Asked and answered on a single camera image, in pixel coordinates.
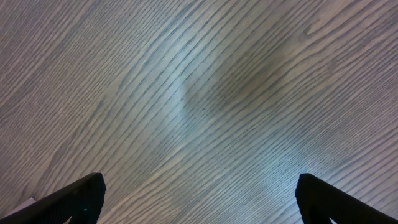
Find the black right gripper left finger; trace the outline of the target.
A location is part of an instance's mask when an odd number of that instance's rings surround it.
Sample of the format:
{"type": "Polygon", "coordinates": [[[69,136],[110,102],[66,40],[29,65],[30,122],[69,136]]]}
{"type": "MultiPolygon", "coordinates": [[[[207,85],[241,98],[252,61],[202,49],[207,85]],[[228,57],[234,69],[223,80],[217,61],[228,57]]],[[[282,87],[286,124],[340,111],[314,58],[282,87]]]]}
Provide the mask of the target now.
{"type": "Polygon", "coordinates": [[[106,185],[101,173],[91,173],[45,198],[1,219],[1,224],[96,224],[104,205],[106,185]]]}

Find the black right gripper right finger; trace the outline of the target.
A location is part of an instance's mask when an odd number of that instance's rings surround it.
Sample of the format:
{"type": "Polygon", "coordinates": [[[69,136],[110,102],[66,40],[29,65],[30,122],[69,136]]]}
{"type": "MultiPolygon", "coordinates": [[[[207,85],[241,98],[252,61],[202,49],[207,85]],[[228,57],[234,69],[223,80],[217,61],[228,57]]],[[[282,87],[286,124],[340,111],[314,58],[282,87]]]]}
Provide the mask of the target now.
{"type": "Polygon", "coordinates": [[[300,174],[295,198],[304,223],[392,223],[392,218],[312,174],[300,174]]]}

